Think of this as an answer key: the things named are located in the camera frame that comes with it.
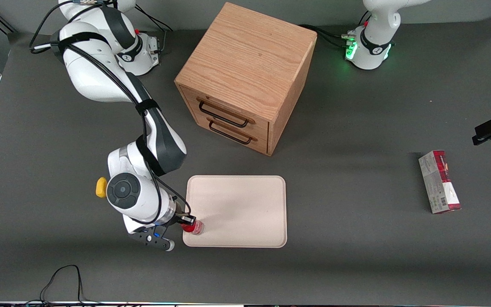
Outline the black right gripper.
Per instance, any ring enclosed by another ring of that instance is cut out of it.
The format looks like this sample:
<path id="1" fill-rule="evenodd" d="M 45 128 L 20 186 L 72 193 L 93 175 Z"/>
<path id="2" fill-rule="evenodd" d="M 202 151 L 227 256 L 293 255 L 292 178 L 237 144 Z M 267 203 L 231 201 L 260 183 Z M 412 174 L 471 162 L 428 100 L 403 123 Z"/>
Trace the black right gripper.
<path id="1" fill-rule="evenodd" d="M 176 209 L 174 216 L 169 221 L 169 226 L 175 225 L 176 223 L 186 226 L 193 226 L 195 222 L 195 216 L 186 215 L 181 209 Z"/>

